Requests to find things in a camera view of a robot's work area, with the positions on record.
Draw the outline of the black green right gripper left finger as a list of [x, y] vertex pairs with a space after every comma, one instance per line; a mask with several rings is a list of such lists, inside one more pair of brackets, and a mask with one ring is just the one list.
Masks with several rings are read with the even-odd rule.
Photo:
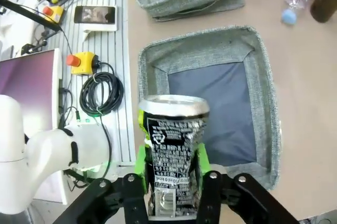
[[120, 208], [125, 223], [148, 223], [144, 195], [148, 192], [145, 147], [138, 151], [134, 172], [114, 182], [99, 178], [73, 201], [55, 223], [106, 223]]

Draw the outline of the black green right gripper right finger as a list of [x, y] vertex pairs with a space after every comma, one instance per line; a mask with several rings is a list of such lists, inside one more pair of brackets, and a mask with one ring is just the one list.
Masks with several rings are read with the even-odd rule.
[[298, 223], [250, 174], [230, 178], [211, 170], [203, 144], [199, 145], [198, 162], [203, 177], [196, 223], [219, 223], [222, 204], [245, 223]]

